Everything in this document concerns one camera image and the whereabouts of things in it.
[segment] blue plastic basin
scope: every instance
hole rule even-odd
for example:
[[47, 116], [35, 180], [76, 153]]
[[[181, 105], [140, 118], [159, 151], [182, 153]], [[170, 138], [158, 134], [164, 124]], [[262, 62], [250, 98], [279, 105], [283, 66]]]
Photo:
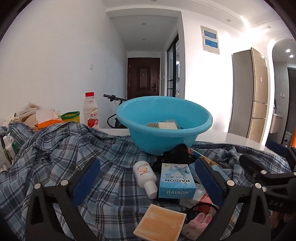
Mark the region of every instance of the blue plastic basin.
[[[129, 128], [138, 148], [156, 156], [184, 143], [191, 147], [196, 137], [213, 122], [211, 113], [199, 104], [167, 96], [145, 96], [128, 100], [117, 108], [118, 120]], [[167, 130], [146, 126], [175, 120], [183, 129]]]

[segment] refrigerator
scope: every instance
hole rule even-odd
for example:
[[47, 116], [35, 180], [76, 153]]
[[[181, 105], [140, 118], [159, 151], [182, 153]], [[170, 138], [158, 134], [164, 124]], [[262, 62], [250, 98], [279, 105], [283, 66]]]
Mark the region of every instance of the refrigerator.
[[268, 103], [265, 57], [254, 48], [233, 54], [233, 107], [229, 133], [261, 141]]

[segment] green rim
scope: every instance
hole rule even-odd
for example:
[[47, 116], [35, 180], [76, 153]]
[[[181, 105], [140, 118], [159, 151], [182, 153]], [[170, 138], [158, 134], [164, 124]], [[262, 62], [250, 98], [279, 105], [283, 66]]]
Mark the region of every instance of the green rim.
[[73, 119], [77, 116], [80, 115], [80, 111], [73, 111], [73, 112], [67, 112], [63, 115], [61, 115], [60, 117], [62, 118], [62, 120], [68, 120], [68, 119]]

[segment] white table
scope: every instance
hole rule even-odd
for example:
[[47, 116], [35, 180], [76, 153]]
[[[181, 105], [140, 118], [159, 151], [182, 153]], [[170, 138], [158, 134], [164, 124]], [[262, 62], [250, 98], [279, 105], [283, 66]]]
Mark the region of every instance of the white table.
[[[100, 129], [109, 135], [113, 136], [128, 136], [130, 134], [128, 129]], [[245, 137], [237, 136], [231, 133], [208, 130], [196, 138], [197, 141], [207, 141], [212, 143], [228, 143], [234, 145], [248, 146], [254, 149], [263, 150], [265, 152], [273, 153], [267, 147]]]

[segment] green and yellow container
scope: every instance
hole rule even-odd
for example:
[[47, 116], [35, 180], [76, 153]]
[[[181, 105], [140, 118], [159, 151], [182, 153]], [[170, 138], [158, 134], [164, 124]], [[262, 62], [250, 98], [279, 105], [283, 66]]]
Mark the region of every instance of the green and yellow container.
[[76, 121], [80, 124], [80, 111], [67, 112], [60, 117], [64, 122]]

